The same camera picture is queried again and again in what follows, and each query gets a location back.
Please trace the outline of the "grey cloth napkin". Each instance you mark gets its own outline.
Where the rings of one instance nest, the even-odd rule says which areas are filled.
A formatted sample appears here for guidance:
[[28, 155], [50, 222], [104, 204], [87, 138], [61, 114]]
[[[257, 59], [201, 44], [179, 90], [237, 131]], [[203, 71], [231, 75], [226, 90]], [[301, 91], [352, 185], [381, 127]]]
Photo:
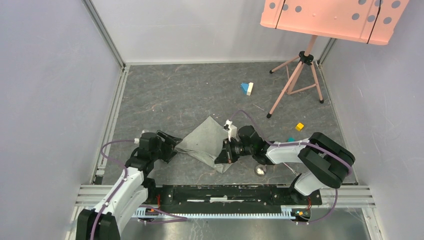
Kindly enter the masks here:
[[215, 159], [222, 152], [223, 140], [227, 138], [228, 132], [213, 117], [209, 116], [184, 137], [175, 149], [177, 152], [188, 154], [223, 174], [230, 168], [230, 164], [215, 163]]

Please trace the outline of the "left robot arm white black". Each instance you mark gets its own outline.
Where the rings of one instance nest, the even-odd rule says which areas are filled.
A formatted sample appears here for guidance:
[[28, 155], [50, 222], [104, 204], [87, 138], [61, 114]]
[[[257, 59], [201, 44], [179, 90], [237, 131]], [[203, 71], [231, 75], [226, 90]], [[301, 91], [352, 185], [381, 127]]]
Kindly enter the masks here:
[[155, 162], [169, 163], [177, 154], [181, 138], [161, 130], [143, 132], [132, 140], [136, 148], [129, 159], [119, 162], [122, 173], [111, 190], [92, 209], [83, 209], [76, 220], [77, 240], [119, 240], [136, 210], [157, 198], [155, 180], [149, 178]]

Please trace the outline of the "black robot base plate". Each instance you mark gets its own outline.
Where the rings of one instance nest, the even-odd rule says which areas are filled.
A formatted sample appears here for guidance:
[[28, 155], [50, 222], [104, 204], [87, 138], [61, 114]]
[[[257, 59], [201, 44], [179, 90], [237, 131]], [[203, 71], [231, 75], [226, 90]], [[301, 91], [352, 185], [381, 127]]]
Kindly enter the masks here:
[[158, 185], [142, 205], [170, 214], [276, 214], [282, 206], [320, 206], [319, 190], [304, 196], [278, 184]]

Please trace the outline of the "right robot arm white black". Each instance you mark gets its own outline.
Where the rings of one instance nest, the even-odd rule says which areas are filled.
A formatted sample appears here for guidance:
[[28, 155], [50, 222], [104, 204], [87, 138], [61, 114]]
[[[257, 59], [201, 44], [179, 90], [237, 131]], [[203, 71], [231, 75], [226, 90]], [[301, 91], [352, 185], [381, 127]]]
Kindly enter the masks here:
[[309, 195], [321, 188], [338, 189], [353, 172], [354, 155], [321, 132], [311, 137], [291, 142], [266, 141], [253, 126], [236, 128], [224, 125], [228, 136], [214, 159], [216, 164], [232, 164], [242, 156], [251, 156], [261, 165], [302, 163], [307, 172], [300, 174], [289, 189], [289, 199], [302, 204]]

